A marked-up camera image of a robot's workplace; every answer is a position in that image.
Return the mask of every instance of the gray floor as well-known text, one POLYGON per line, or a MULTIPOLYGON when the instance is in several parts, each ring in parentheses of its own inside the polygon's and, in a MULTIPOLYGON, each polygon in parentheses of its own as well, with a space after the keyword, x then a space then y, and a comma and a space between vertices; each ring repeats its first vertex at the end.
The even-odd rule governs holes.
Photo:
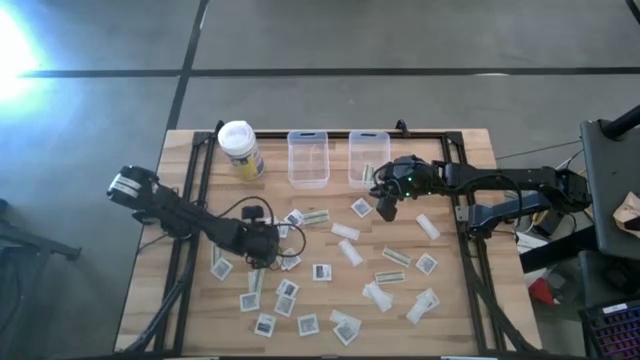
MULTIPOLYGON (((38 70, 179 69, 197 6, 0 0, 38 70)), ((219 0, 194 68, 638 66, 639 40, 623 0, 219 0)), ((141 227, 105 190, 124 164, 157 166, 177 84, 32 79, 0 98, 0 197, 12 203, 11 218, 83 247, 77 263, 52 262, 21 358, 111 351, 141 227)), ((411 127, 489 128, 500 157, 577 140, 579 122, 637 105, 639 87, 640 76, 624 75, 197 78, 177 127, 246 119, 256 128, 378 128, 402 118, 411 127)), ((578 149, 499 164, 556 165, 578 149)), ((567 345, 581 341, 574 322, 561 337, 542 316, 545 347, 579 353, 567 345)))

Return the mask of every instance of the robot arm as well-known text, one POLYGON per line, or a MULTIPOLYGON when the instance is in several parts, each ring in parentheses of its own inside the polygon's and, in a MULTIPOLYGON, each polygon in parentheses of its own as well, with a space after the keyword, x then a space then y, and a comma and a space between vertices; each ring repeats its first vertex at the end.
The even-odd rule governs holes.
POLYGON ((468 221, 472 234, 491 237, 501 221, 554 208, 562 213, 582 211, 591 204, 586 179, 571 170, 476 169, 473 166, 402 156, 374 173, 370 195, 378 198, 376 210, 386 221, 395 219, 398 201, 424 195, 463 196, 475 190, 537 191, 520 200, 493 207, 472 205, 456 209, 468 221))
POLYGON ((253 216, 251 224, 214 216, 161 185, 158 176, 150 170, 122 167, 109 186, 107 196, 135 210, 133 217, 138 221, 158 219, 162 229, 172 237, 185 239, 198 229, 221 249, 251 258, 256 268, 268 267, 276 260, 280 242, 278 229, 272 224, 255 222, 262 214, 253 216))

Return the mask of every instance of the white lid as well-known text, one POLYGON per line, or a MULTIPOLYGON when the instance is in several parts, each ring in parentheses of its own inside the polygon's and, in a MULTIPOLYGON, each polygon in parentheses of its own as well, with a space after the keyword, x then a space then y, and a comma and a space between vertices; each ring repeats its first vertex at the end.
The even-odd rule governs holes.
POLYGON ((251 150, 256 137, 251 126, 244 120, 230 121, 220 129, 218 142, 229 155, 243 155, 251 150))

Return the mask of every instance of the clear plastic container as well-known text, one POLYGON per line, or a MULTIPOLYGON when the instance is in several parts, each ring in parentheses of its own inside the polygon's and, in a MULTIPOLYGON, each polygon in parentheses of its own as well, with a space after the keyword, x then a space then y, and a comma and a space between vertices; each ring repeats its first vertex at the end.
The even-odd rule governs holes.
POLYGON ((371 182, 364 181, 365 165, 374 169, 389 162, 391 140, 384 131, 358 130, 349 133, 349 186, 353 189, 368 189, 371 182))
POLYGON ((319 189, 329 182, 329 136, 322 130, 291 131, 289 182, 296 189, 319 189))

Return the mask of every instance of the wooden tabletop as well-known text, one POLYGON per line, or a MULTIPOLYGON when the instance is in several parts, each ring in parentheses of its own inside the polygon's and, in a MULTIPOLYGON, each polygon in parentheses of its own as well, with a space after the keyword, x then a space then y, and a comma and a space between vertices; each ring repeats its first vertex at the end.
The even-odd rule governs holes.
MULTIPOLYGON (((462 130, 470 164, 479 168, 496 166, 488 131, 462 130)), ((167 133, 158 175, 162 184, 182 189, 193 131, 176 130, 167 133)), ((231 254, 224 257, 233 265, 225 281, 210 273, 211 242, 202 235, 196 263, 189 316, 184 338, 184 355, 470 355, 476 354, 471 326, 468 297, 462 272, 460 251, 455 231, 451 202, 442 196, 424 196, 398 204, 396 221, 384 222, 375 212, 364 219, 350 208, 360 197, 371 205, 375 202, 364 190, 349 187, 347 179, 347 140, 330 140, 331 177, 323 189, 295 190, 287 179, 287 143, 285 140, 260 140, 266 172, 254 182, 243 182, 216 146, 209 180, 208 208, 213 213, 228 208, 238 199, 258 195, 265 197, 276 216, 284 217, 294 208, 302 212, 329 210, 331 221, 307 226, 308 244, 301 255, 302 263, 288 272, 267 270, 259 311, 240 312, 239 295, 248 291, 249 267, 244 258, 231 254), (424 213, 442 234, 431 240, 415 220, 424 213), (360 239, 352 242, 364 263, 353 267, 344 256, 340 237, 330 232, 333 222, 360 230, 360 239), (382 313, 373 301, 362 295, 365 284, 374 280, 374 273, 401 270, 399 265, 382 257, 385 246, 411 256, 412 266, 405 269, 407 281, 382 285, 394 295, 393 307, 382 313), (431 275, 421 273, 413 264, 421 254, 428 253, 438 262, 431 275), (312 281, 313 264, 331 264, 331 282, 312 281), (297 302, 290 318, 274 313, 275 290, 282 279, 300 286, 297 302), (416 295, 432 288, 440 306, 413 325, 406 314, 416 301, 416 295), (359 336, 344 346, 335 336, 335 326, 329 320, 333 309, 362 320, 359 336), (258 315, 275 315, 275 331, 271 338, 254 334, 258 315), (307 337, 298 334, 297 317, 315 313, 320 333, 307 337)), ((391 158, 417 154, 421 158, 442 160, 439 141, 429 139, 391 140, 391 158)), ((202 166, 201 156, 198 171, 202 166)), ((479 192, 479 203, 494 204, 503 200, 500 192, 479 192)), ((239 216, 240 210, 230 216, 239 216)), ((148 227, 142 244, 161 233, 148 227)), ((283 248, 300 246, 298 233, 283 240, 283 248)), ((158 242, 137 258, 129 295, 118 334, 116 348, 130 344, 146 327, 157 311, 162 297, 171 252, 170 241, 158 242)), ((498 303, 522 334, 534 346, 540 338, 515 243, 510 235, 496 233, 488 241, 488 254, 497 292, 498 303)), ((490 331, 486 313, 483 316, 487 337, 490 331)), ((167 345, 173 339, 174 326, 169 326, 167 345)))

